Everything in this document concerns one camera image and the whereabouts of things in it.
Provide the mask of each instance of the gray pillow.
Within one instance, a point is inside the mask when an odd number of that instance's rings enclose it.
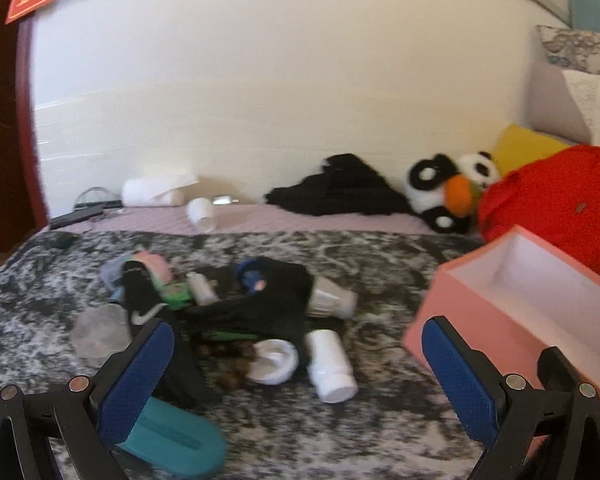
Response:
[[[571,97],[559,66],[536,62],[531,68],[528,121],[532,129],[561,140],[589,144],[591,133]]]
[[[600,75],[600,32],[538,25],[551,64]]]

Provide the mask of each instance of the pink box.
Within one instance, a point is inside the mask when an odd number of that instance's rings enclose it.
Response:
[[[439,267],[402,340],[427,368],[420,339],[433,316],[536,388],[540,352],[557,346],[600,393],[600,276],[522,227]]]

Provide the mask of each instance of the silver bolt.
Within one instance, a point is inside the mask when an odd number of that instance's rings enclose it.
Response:
[[[0,392],[2,400],[11,400],[18,394],[18,389],[15,386],[6,386]]]
[[[517,374],[511,374],[507,376],[507,386],[512,390],[524,390],[526,386],[525,378]]]
[[[579,390],[581,394],[583,394],[585,397],[589,397],[589,399],[595,397],[597,393],[593,385],[589,383],[582,383],[579,387]]]
[[[69,381],[69,389],[72,392],[83,392],[89,386],[89,378],[84,375],[74,377]]]

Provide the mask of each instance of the yellow cushion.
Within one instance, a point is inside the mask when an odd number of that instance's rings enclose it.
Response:
[[[555,155],[569,146],[560,140],[512,124],[504,130],[491,155],[501,176],[505,176],[525,164]]]

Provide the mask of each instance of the stuffed animal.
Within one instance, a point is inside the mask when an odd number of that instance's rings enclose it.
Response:
[[[466,234],[478,200],[499,179],[487,152],[468,153],[456,161],[439,153],[411,167],[406,195],[414,215],[435,232]]]

